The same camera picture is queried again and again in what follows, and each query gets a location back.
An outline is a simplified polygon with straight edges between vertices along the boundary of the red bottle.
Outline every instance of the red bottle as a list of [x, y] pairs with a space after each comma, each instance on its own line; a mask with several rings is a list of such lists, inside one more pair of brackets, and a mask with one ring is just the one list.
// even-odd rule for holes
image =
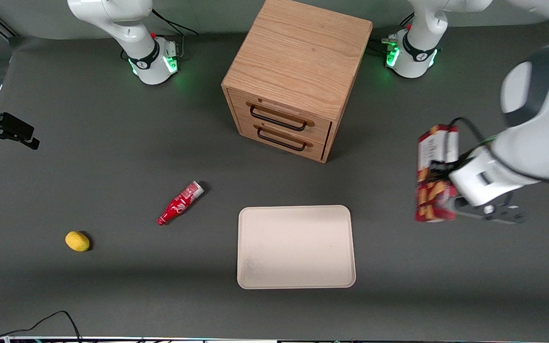
[[198, 184], [198, 182], [192, 182], [188, 187], [183, 190], [172, 202], [166, 207], [166, 211], [162, 213], [156, 223], [159, 225], [164, 225], [166, 222], [170, 221], [174, 217], [177, 217], [185, 209], [190, 207], [190, 204], [200, 197], [204, 192], [203, 188]]

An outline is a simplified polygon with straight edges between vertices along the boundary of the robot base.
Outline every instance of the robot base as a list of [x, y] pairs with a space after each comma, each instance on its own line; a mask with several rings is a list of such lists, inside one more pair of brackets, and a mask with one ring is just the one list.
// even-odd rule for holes
[[[401, 42], [404, 35], [408, 32], [406, 29], [399, 30], [397, 33], [389, 35], [389, 41]], [[412, 55], [407, 52], [399, 43], [391, 43], [393, 49], [387, 54], [385, 61], [386, 67], [394, 70], [399, 76], [408, 79], [418, 78], [425, 74], [427, 69], [433, 65], [437, 50], [431, 56], [427, 56], [424, 61], [414, 61]]]
[[156, 37], [156, 43], [160, 45], [160, 54], [153, 61], [149, 69], [136, 68], [131, 61], [132, 71], [144, 84], [157, 85], [165, 82], [171, 75], [177, 72], [177, 46], [174, 41], [167, 41], [164, 38]]

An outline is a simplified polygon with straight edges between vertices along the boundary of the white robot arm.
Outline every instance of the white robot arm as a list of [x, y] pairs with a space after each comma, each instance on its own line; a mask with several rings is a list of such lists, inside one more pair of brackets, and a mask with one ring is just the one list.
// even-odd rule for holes
[[448, 28], [444, 11], [483, 11], [492, 0], [408, 0], [414, 8], [410, 30], [401, 29], [384, 40], [392, 43], [386, 66], [404, 78], [418, 78], [433, 64], [436, 46]]
[[152, 0], [67, 0], [67, 4], [78, 19], [93, 24], [116, 39], [128, 54], [133, 72], [144, 83], [161, 84], [177, 72], [174, 42], [152, 37], [143, 24], [116, 24], [150, 15]]
[[508, 73], [501, 109], [508, 128], [491, 143], [492, 151], [480, 146], [449, 176], [471, 206], [549, 181], [549, 46]]

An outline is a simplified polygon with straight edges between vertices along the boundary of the green led light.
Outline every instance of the green led light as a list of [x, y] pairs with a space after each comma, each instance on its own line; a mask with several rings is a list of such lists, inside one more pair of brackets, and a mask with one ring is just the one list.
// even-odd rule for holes
[[177, 71], [177, 59], [175, 57], [162, 56], [162, 59], [166, 63], [166, 67], [171, 74]]
[[129, 63], [129, 64], [131, 65], [131, 67], [132, 67], [132, 73], [135, 74], [135, 75], [137, 75], [137, 70], [135, 70], [135, 66], [132, 64], [131, 59], [128, 59], [128, 63]]
[[431, 61], [429, 61], [429, 66], [431, 67], [433, 65], [433, 59], [436, 58], [437, 49], [434, 50], [433, 55], [431, 56]]
[[393, 67], [395, 65], [395, 61], [397, 61], [398, 55], [399, 55], [399, 48], [395, 46], [394, 49], [387, 54], [387, 65], [390, 67]]

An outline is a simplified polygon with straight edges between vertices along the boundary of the drawer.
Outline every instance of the drawer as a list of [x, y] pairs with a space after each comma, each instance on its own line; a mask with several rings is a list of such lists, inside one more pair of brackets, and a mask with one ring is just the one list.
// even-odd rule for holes
[[228, 89], [237, 120], [258, 121], [277, 130], [298, 137], [325, 143], [330, 122], [274, 104], [266, 99]]
[[310, 139], [300, 139], [278, 128], [273, 128], [256, 120], [242, 121], [239, 123], [241, 134], [260, 143], [268, 144], [281, 150], [293, 152], [296, 155], [321, 161], [324, 143], [318, 143]]

